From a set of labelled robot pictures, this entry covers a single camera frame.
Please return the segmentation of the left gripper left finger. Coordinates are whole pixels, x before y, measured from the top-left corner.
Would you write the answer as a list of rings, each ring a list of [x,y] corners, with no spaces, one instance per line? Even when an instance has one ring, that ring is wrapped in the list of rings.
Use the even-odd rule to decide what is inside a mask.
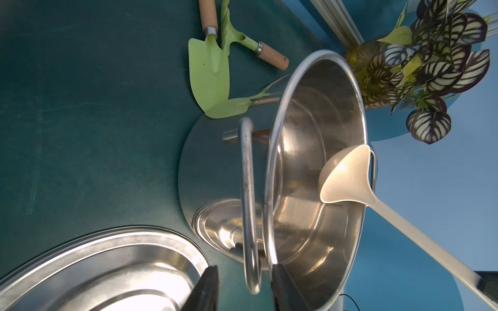
[[[219,309],[219,270],[205,269],[181,311],[217,311]]]

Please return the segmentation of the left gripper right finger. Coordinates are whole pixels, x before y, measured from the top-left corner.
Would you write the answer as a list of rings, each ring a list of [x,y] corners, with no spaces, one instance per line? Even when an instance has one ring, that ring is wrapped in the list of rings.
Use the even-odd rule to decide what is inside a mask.
[[[274,264],[272,266],[271,278],[271,288],[275,310],[311,310],[284,265]]]

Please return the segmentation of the stainless steel pot lid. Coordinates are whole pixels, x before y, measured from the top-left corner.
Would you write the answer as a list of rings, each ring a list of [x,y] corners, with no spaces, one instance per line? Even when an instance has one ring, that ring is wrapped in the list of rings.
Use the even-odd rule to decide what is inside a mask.
[[[189,238],[150,225],[54,247],[1,279],[2,310],[180,310],[209,266]]]

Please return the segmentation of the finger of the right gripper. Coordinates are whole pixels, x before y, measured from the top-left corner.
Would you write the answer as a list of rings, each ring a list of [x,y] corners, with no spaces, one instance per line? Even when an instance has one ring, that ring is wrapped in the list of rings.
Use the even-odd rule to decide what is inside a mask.
[[[481,277],[477,289],[498,303],[498,272],[477,272],[477,274]]]

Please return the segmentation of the beige plastic ladle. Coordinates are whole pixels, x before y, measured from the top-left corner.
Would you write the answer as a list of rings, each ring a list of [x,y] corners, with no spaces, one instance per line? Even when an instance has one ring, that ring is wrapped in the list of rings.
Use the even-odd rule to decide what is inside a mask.
[[[370,207],[466,285],[490,308],[497,310],[497,303],[477,289],[481,278],[477,272],[375,196],[369,182],[371,153],[368,145],[357,145],[341,150],[330,158],[319,176],[320,200],[323,203],[357,202]]]

